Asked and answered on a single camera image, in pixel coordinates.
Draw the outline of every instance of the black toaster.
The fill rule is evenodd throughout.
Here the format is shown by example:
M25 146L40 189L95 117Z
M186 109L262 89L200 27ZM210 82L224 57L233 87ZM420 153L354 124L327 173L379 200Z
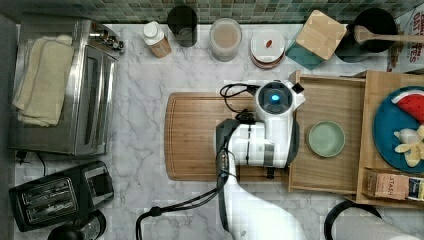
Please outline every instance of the black toaster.
M21 232L80 218L113 196L112 178L102 161L56 172L9 190Z

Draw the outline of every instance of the white marble countertop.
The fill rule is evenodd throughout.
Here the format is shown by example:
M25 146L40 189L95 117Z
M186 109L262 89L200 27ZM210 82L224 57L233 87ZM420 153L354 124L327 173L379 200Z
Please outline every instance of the white marble countertop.
M194 47L182 48L168 33L173 52L165 58L153 56L139 32L142 25L111 25L124 40L126 53L120 59L116 82L110 151L99 157L112 174L115 198L104 207L108 227L100 239L135 239L137 217L153 206L168 206L191 199L215 187L215 183L181 182L168 178L164 157L164 120L172 92L217 92L230 82L287 79L295 70L316 75L352 75L367 69L385 70L386 54L361 63L344 63L336 56L309 71L289 58L274 69L257 68L248 55L253 33L267 25L242 25L243 41L237 57L227 63L210 53L210 25L201 25ZM282 31L288 44L301 25L272 25ZM42 165L35 160L18 166L16 185L39 178ZM53 173L84 161L46 161ZM304 227L307 239L325 239L323 223L329 211L344 199L322 192L287 192L281 183L242 183L247 191L291 212ZM378 208L383 219L408 233L424 236L424 212ZM21 233L15 224L15 238L47 239L55 226ZM143 239L231 239L221 226L218 201L189 211L167 213L143 221Z

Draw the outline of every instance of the wooden cutting board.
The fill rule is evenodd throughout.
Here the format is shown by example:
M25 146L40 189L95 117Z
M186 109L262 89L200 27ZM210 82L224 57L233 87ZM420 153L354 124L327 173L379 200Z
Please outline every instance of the wooden cutting board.
M249 94L228 99L237 110L253 109ZM172 180L216 181L214 131L227 118L235 117L216 93L172 93L165 119L166 170ZM288 181L283 170L266 179L266 168L240 166L241 181Z

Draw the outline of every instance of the food package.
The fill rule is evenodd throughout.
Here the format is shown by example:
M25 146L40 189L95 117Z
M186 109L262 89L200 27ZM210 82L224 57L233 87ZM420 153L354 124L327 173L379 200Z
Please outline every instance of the food package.
M409 178L408 199L424 201L424 178Z
M378 173L367 170L368 183L363 193L370 197L406 200L409 177L391 173Z
M424 4L395 19L400 35L424 35ZM389 49L388 72L424 74L423 43L396 42Z

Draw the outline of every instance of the folded towel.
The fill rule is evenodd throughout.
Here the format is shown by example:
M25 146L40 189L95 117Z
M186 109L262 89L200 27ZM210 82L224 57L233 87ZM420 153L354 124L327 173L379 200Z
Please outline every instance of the folded towel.
M19 109L19 121L44 127L57 125L74 53L71 44L69 36L34 42L13 101Z

